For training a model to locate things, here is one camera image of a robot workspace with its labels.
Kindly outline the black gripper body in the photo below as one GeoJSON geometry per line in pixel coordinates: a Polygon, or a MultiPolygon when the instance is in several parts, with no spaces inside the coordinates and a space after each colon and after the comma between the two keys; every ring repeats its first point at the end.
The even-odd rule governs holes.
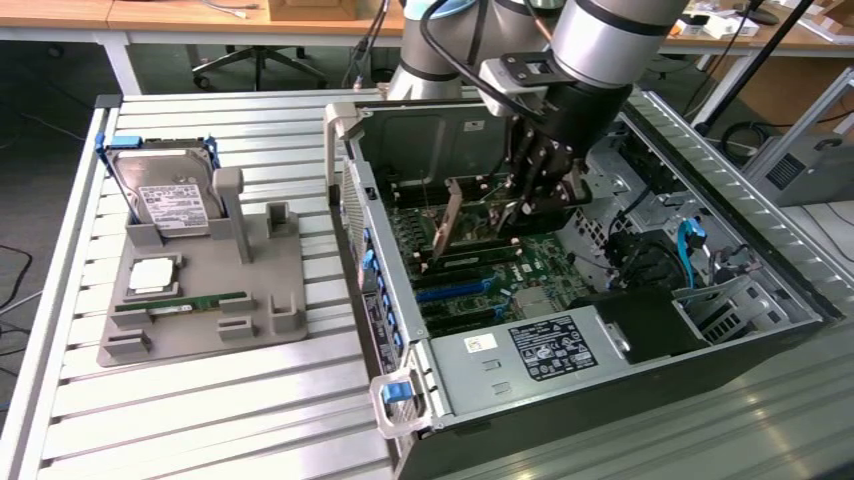
{"type": "Polygon", "coordinates": [[[631,92],[631,84],[614,89],[580,81],[550,85],[535,130],[568,146],[575,156],[586,156],[604,135],[631,92]]]}

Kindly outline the graphics card with metal bracket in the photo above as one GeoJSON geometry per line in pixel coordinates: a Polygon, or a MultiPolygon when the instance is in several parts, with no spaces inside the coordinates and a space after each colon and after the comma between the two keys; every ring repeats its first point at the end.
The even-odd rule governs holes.
{"type": "Polygon", "coordinates": [[[507,246],[514,238],[550,233],[567,223],[572,210],[590,200],[559,184],[550,192],[538,188],[526,197],[499,176],[451,177],[448,201],[435,229],[431,258],[507,246]]]}

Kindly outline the metal disk bay cage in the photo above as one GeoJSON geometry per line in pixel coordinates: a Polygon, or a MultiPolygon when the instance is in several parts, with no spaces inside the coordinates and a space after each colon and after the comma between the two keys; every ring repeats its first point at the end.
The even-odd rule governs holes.
{"type": "Polygon", "coordinates": [[[592,203],[572,217],[579,233],[602,247],[610,235],[664,228],[694,196],[630,125],[615,120],[587,153],[592,203]]]}

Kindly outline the black installed RAM stick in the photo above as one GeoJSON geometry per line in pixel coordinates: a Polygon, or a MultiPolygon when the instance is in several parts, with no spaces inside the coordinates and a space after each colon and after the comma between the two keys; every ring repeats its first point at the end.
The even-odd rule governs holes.
{"type": "Polygon", "coordinates": [[[519,246],[508,246],[443,255],[422,264],[422,274],[436,275],[510,263],[518,259],[522,253],[523,249],[519,246]]]}

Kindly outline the silver chipset heatsink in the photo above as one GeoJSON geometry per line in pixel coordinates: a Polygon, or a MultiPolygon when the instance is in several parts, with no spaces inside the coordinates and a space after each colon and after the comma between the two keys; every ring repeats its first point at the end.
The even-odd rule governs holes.
{"type": "Polygon", "coordinates": [[[522,318],[535,318],[564,310],[559,301],[540,286],[528,287],[515,292],[514,304],[522,318]]]}

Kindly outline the white device with black top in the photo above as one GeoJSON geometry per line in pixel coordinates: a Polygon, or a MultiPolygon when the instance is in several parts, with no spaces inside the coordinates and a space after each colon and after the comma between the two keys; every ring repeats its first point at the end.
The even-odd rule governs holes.
{"type": "Polygon", "coordinates": [[[708,24],[711,16],[706,12],[683,13],[671,29],[672,36],[698,36],[703,33],[704,27],[708,24]]]}

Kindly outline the black tripod pole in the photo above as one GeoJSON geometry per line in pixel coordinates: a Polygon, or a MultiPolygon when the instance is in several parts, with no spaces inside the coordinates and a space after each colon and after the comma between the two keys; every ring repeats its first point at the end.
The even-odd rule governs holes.
{"type": "Polygon", "coordinates": [[[718,90],[722,93],[721,99],[714,103],[712,109],[707,113],[699,112],[692,121],[692,127],[698,133],[706,134],[710,132],[719,117],[727,110],[730,104],[737,99],[742,89],[753,79],[755,73],[759,71],[763,63],[770,58],[778,45],[787,36],[790,30],[795,26],[795,23],[806,14],[809,7],[814,4],[815,0],[799,0],[787,18],[779,24],[777,31],[774,32],[770,40],[763,45],[762,49],[750,57],[745,59],[750,62],[743,66],[737,76],[729,80],[727,77],[722,80],[718,90]]]}

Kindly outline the small white box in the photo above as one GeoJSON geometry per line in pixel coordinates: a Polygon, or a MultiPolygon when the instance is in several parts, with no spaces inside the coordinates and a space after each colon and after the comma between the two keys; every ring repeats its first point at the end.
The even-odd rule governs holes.
{"type": "Polygon", "coordinates": [[[754,37],[758,31],[759,25],[750,19],[743,19],[742,17],[710,17],[706,25],[703,26],[704,34],[715,40],[721,40],[725,37],[733,37],[734,35],[754,37]]]}

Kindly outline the black plastic air shroud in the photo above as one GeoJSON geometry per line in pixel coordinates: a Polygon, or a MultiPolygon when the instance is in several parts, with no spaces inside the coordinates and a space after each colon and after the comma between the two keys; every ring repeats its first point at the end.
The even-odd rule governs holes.
{"type": "Polygon", "coordinates": [[[607,327],[615,327],[628,350],[630,364],[706,348],[672,292],[660,287],[596,293],[574,299],[570,308],[594,306],[607,327]]]}

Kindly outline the perforated metal disk bay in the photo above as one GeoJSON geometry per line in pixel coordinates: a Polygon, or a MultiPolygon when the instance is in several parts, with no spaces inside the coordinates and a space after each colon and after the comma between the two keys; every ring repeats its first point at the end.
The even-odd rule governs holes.
{"type": "Polygon", "coordinates": [[[769,291],[746,275],[718,285],[674,290],[672,296],[691,331],[714,345],[793,325],[769,291]]]}

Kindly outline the grey computer tower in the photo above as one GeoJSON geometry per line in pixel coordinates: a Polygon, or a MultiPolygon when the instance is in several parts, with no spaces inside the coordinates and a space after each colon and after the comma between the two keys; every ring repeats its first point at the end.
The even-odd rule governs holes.
{"type": "Polygon", "coordinates": [[[799,138],[757,188],[778,207],[854,200],[854,142],[835,134],[799,138]]]}

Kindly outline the grey power supply unit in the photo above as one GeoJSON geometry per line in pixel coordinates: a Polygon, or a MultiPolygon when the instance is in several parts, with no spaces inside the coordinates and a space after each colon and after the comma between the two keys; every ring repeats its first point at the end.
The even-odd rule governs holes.
{"type": "Polygon", "coordinates": [[[628,370],[631,349],[592,306],[430,341],[456,416],[538,401],[628,370]]]}

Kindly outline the brown cardboard box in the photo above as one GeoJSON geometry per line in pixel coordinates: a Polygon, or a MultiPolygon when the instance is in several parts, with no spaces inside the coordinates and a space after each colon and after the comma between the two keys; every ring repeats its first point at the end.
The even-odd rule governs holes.
{"type": "Polygon", "coordinates": [[[358,0],[265,0],[271,21],[351,21],[358,0]]]}

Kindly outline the grey parts rack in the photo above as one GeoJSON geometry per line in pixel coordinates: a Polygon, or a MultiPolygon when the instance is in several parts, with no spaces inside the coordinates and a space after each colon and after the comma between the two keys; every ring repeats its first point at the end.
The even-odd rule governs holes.
{"type": "Polygon", "coordinates": [[[213,173],[213,190],[224,217],[201,236],[152,237],[149,225],[127,226],[127,240],[105,314],[96,361],[103,367],[231,352],[298,342],[308,335],[299,225],[287,202],[244,213],[239,201],[243,174],[213,173]],[[175,262],[165,291],[136,295],[128,289],[131,267],[148,258],[175,262]],[[117,313],[123,304],[245,292],[217,309],[172,315],[144,310],[117,313]]]}

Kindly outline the silver CPU chip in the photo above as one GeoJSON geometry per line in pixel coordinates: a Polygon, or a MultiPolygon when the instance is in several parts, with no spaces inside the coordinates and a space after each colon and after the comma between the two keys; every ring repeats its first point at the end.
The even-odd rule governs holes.
{"type": "Polygon", "coordinates": [[[133,294],[157,293],[172,285],[175,262],[171,258],[148,258],[131,267],[128,289],[133,294]]]}

